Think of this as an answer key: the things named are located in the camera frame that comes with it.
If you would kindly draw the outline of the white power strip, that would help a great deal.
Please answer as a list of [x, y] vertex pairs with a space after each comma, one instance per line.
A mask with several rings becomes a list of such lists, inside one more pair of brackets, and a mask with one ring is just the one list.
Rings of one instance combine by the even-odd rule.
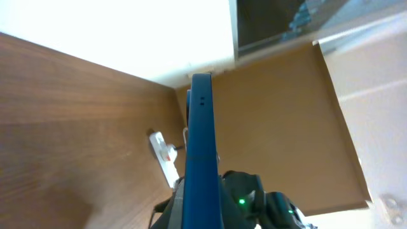
[[149, 136], [149, 141], [158, 159], [163, 174], [170, 188], [174, 188], [179, 174], [175, 166], [177, 150], [173, 144], [167, 144], [161, 132], [154, 132]]

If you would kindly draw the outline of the blue screen Galaxy smartphone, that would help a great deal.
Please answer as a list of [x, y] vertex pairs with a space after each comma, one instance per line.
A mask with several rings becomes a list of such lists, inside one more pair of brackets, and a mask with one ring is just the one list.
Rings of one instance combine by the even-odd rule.
[[209, 73], [194, 74], [188, 90], [188, 144], [182, 227], [223, 228], [212, 77]]

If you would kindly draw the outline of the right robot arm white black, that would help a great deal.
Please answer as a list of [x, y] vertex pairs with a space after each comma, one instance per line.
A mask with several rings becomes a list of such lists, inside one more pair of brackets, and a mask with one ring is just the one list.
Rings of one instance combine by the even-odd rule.
[[[152, 214], [159, 213], [156, 221], [149, 220], [149, 228], [180, 228], [182, 224], [184, 178], [174, 183], [172, 196], [157, 204]], [[265, 192], [258, 175], [229, 170], [220, 177], [222, 227], [304, 229], [316, 228], [306, 222], [303, 213], [279, 191]]]

